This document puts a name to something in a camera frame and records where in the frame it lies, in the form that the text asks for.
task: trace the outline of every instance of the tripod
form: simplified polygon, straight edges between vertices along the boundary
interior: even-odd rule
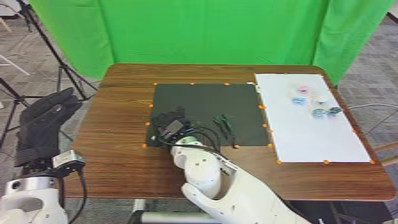
[[[42,96],[19,95],[2,78],[0,78],[0,85],[3,86],[3,88],[7,90],[7,92],[3,91],[3,93],[14,98],[11,112],[9,112],[9,118],[7,118],[7,122],[5,122],[2,138],[0,138],[0,149],[2,149],[7,134],[11,131],[14,131],[19,128],[19,126],[11,128],[11,122],[12,122],[12,118],[14,118],[14,114],[16,114],[16,107],[18,107],[18,105],[23,105],[25,107],[28,107],[30,104],[26,102],[26,99],[39,99],[39,98],[42,98]],[[69,141],[73,141],[71,137],[66,135],[66,133],[62,131],[60,131],[60,134],[69,139]]]
[[[44,34],[44,31],[41,29],[41,26],[39,26],[39,23],[35,21],[35,18],[34,18],[34,15],[30,13],[30,10],[28,10],[28,5],[25,4],[23,0],[16,0],[18,3],[19,3],[19,6],[21,6],[21,12],[23,12],[23,16],[25,16],[25,19],[26,21],[32,23],[34,27],[35,27],[35,30],[39,32],[39,35],[41,35],[41,39],[46,43],[46,46],[48,46],[48,49],[51,51],[51,54],[53,54],[53,57],[57,59],[57,62],[58,62],[58,78],[57,78],[57,92],[60,91],[60,79],[62,79],[62,72],[66,73],[66,76],[71,80],[71,83],[73,83],[73,87],[78,91],[78,94],[82,96],[82,101],[89,100],[90,97],[87,97],[85,95],[85,92],[83,92],[83,89],[82,89],[82,86],[78,86],[78,83],[76,83],[76,80],[74,78],[78,78],[78,80],[89,85],[89,87],[98,90],[96,86],[89,83],[89,81],[85,80],[85,78],[82,77],[82,75],[76,73],[76,71],[73,70],[73,68],[69,67],[69,65],[64,63],[62,61],[62,58],[58,56],[58,52],[53,48],[53,45],[51,45],[51,42],[50,42],[50,39],[46,37],[46,34]]]

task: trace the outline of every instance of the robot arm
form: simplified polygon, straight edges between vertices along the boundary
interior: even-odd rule
[[[289,210],[266,184],[233,164],[217,150],[202,146],[192,135],[195,130],[185,120],[183,110],[162,114],[153,121],[158,129],[156,138],[172,146],[174,164],[185,170],[186,183],[181,187],[185,197],[220,223],[307,224],[307,220]],[[229,186],[218,199],[224,174],[229,178]]]
[[[85,164],[73,150],[58,154],[58,131],[80,106],[69,88],[41,98],[21,112],[14,166],[23,169],[18,179],[5,186],[2,224],[67,223],[57,181],[71,172],[82,174]],[[41,208],[25,211],[23,206],[32,201],[41,201]]]

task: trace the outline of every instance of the blue object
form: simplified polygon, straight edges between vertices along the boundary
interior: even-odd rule
[[[332,107],[332,108],[329,109],[329,111],[327,111],[327,115],[334,117],[336,114],[337,114],[341,111],[343,111],[343,110],[341,110],[339,107]]]
[[[314,109],[313,110],[313,117],[314,118],[323,118],[327,115],[327,111],[323,109]]]
[[[304,105],[304,104],[305,104],[305,98],[298,98],[298,97],[295,97],[295,98],[291,99],[291,102],[293,102],[293,104],[297,104],[297,105]]]

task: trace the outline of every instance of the pink object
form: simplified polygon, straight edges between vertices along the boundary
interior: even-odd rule
[[[307,86],[302,86],[302,87],[298,88],[298,92],[300,92],[302,94],[305,94],[305,93],[307,93],[307,91],[309,91]]]

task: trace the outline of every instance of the dark cutting mat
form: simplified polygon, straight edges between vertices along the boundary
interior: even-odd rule
[[[178,107],[185,108],[185,117],[190,122],[217,131],[224,146],[231,145],[231,141],[225,141],[213,123],[213,117],[222,114],[225,114],[233,125],[236,144],[240,146],[268,145],[257,93],[252,85],[156,85],[151,118],[160,113],[176,111]],[[146,143],[154,146],[151,136],[153,128],[149,126]]]

